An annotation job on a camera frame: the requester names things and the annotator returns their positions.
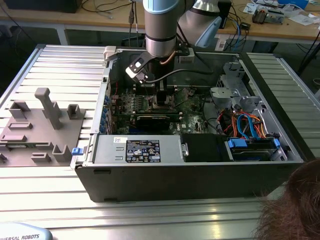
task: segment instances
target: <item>blue plastic latch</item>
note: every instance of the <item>blue plastic latch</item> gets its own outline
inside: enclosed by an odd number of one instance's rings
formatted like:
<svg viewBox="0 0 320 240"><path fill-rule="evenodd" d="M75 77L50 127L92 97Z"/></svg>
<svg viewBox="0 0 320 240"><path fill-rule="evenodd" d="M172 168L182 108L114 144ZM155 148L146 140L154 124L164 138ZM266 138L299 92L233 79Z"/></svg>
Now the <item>blue plastic latch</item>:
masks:
<svg viewBox="0 0 320 240"><path fill-rule="evenodd" d="M84 154L84 149L80 147L74 147L72 148L71 154L72 156L81 156Z"/></svg>
<svg viewBox="0 0 320 240"><path fill-rule="evenodd" d="M280 142L278 139L274 139L273 142L277 149L280 148Z"/></svg>
<svg viewBox="0 0 320 240"><path fill-rule="evenodd" d="M231 138L228 141L229 148L246 148L248 145L245 139Z"/></svg>
<svg viewBox="0 0 320 240"><path fill-rule="evenodd" d="M232 140L228 141L228 145L229 145L229 148L231 148L231 149L235 146L234 143L232 142Z"/></svg>

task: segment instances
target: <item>floor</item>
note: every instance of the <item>floor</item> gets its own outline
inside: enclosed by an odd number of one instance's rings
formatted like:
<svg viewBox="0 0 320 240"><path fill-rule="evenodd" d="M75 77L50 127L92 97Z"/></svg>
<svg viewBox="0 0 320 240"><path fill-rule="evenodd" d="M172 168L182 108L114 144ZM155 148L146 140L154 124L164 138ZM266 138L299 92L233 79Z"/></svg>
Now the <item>floor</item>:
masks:
<svg viewBox="0 0 320 240"><path fill-rule="evenodd" d="M41 34L36 28L23 28L29 36L38 44L60 44L58 35L53 29L41 29ZM17 27L12 27L12 37L0 37L0 94L2 94L22 65L25 63L29 54L35 48L35 44ZM85 46L119 46L121 40L128 37L127 33L120 32L101 32L101 39L95 31L68 30L71 45ZM247 41L244 51L251 51L253 41ZM279 43L274 53L282 56L288 64L297 70L305 53L296 44ZM302 74L301 78L307 86L315 93L318 88L313 83L314 78L320 78L320 58L314 59Z"/></svg>

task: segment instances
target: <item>green circuit board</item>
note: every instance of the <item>green circuit board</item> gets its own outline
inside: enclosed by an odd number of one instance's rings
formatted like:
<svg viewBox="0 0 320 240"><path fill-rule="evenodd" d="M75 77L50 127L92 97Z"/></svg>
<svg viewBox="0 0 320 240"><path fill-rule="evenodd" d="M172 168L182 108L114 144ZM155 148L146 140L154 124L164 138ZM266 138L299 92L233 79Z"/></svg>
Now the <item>green circuit board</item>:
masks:
<svg viewBox="0 0 320 240"><path fill-rule="evenodd" d="M203 95L195 94L189 88L181 88L171 95L168 108L157 108L154 104L155 95L136 95L130 90L119 95L114 108L114 134L144 134L136 128L138 116L164 116L172 121L168 130L160 131L161 135L180 135L183 133L208 133L208 126L203 119Z"/></svg>

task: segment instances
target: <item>motherboard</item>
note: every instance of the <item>motherboard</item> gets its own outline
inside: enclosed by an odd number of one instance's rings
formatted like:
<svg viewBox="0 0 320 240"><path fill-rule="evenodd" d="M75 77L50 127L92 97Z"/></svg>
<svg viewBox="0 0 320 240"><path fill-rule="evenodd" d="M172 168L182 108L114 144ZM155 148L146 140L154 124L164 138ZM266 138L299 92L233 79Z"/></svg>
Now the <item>motherboard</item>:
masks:
<svg viewBox="0 0 320 240"><path fill-rule="evenodd" d="M166 104L157 105L157 96L145 88L124 89L111 98L113 134L180 135L208 133L203 117L204 95L194 87L174 87Z"/></svg>

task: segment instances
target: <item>table leg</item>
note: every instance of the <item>table leg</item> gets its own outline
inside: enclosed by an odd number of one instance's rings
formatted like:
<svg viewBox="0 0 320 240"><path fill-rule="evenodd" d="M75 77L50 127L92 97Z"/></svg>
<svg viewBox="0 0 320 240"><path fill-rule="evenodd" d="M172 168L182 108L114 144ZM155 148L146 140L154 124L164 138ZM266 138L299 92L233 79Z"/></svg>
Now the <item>table leg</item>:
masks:
<svg viewBox="0 0 320 240"><path fill-rule="evenodd" d="M218 35L218 42L216 43L215 50L216 51L223 51L225 49L225 45L227 40L230 38L230 34L219 34Z"/></svg>
<svg viewBox="0 0 320 240"><path fill-rule="evenodd" d="M61 25L59 27L56 27L55 29L56 29L56 32L58 33L60 44L61 45L70 45L68 35L67 35L67 30L65 29L65 27L63 25Z"/></svg>
<svg viewBox="0 0 320 240"><path fill-rule="evenodd" d="M6 25L0 25L0 31L2 33L4 33L7 38L11 38L12 37L12 33L10 31L10 27L8 27Z"/></svg>

